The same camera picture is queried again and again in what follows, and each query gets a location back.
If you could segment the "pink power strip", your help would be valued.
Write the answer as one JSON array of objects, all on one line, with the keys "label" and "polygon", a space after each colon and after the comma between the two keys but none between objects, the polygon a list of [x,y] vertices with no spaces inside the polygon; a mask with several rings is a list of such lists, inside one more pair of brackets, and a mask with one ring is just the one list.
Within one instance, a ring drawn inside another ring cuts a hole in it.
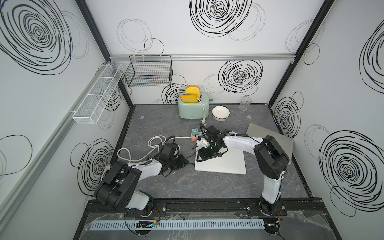
[{"label": "pink power strip", "polygon": [[198,133],[197,135],[191,134],[191,141],[196,142],[198,140],[198,137],[200,137],[200,136],[201,136],[200,133]]}]

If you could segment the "teal charger adapter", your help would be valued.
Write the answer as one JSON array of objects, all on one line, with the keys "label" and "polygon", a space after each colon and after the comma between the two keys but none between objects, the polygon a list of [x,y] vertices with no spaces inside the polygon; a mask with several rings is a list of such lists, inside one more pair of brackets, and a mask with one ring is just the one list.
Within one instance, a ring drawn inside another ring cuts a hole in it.
[{"label": "teal charger adapter", "polygon": [[199,135],[199,129],[192,129],[192,136],[198,136]]}]

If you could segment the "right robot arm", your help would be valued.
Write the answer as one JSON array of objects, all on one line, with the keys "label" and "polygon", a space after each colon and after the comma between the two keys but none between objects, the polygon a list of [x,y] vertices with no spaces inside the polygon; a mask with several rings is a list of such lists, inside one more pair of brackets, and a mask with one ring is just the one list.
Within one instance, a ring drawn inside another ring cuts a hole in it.
[{"label": "right robot arm", "polygon": [[196,162],[205,162],[221,158],[234,148],[256,157],[259,168],[264,174],[264,188],[260,198],[260,211],[271,216],[278,211],[281,198],[283,176],[288,172],[289,157],[277,140],[270,135],[253,138],[231,130],[217,130],[214,126],[205,127],[200,123],[203,137],[198,137]]}]

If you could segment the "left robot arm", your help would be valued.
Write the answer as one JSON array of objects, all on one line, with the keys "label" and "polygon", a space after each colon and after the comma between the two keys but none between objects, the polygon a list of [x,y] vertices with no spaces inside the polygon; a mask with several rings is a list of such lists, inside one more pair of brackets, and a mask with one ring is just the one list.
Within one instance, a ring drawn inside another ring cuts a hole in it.
[{"label": "left robot arm", "polygon": [[153,197],[137,190],[139,181],[158,175],[166,176],[186,167],[190,162],[180,154],[175,143],[161,144],[159,152],[143,161],[119,160],[107,171],[97,186],[94,197],[116,213],[134,210],[149,216],[155,209]]}]

